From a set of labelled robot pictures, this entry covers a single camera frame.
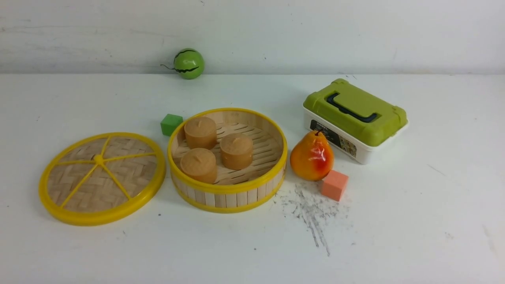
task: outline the white container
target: white container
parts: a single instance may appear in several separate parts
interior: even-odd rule
[[[391,148],[396,137],[408,128],[409,122],[407,121],[407,123],[394,135],[375,147],[366,145],[306,108],[304,108],[304,126],[309,130],[321,129],[321,132],[328,138],[328,142],[330,142],[331,145],[346,153],[358,163],[365,165],[377,160],[380,155],[383,155],[384,152],[387,151],[386,148]]]

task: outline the white table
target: white table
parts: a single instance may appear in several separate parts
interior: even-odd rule
[[[334,168],[349,176],[340,203],[290,170],[277,196],[237,214],[190,206],[169,178],[146,206],[102,226],[61,223],[39,201],[44,167],[85,137],[136,132],[166,151],[167,113],[250,108],[291,149],[307,132],[304,99],[338,77],[411,122],[378,163],[335,150]],[[0,75],[0,85],[2,283],[505,280],[505,76]]]

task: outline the stem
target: stem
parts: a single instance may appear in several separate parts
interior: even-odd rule
[[[167,65],[165,65],[165,64],[160,64],[160,66],[165,66],[165,68],[167,68],[167,69],[175,70],[174,68],[168,68]]]

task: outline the bamboo steamer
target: bamboo steamer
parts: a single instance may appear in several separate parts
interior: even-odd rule
[[[197,181],[180,168],[189,151],[184,123],[179,125],[168,143],[168,162],[172,182],[179,195],[189,204],[217,213],[236,213],[255,208],[275,195],[286,169],[287,142],[282,130],[270,118],[248,109],[222,108],[197,114],[216,122],[218,144],[211,149],[216,155],[218,177],[214,184]],[[223,166],[219,142],[231,133],[248,135],[253,142],[252,163],[241,170]]]

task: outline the black stripe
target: black stripe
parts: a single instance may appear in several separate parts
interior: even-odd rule
[[[174,59],[176,59],[180,54],[183,54],[183,53],[186,53],[186,52],[189,52],[189,51],[192,51],[192,52],[195,52],[194,50],[185,50],[185,51],[181,51],[179,52],[175,57]]]
[[[194,71],[194,70],[196,70],[198,68],[200,68],[200,66],[195,67],[195,68],[191,68],[191,69],[185,69],[185,70],[181,70],[181,69],[174,69],[174,70],[177,71],[178,73],[186,73],[186,72]]]

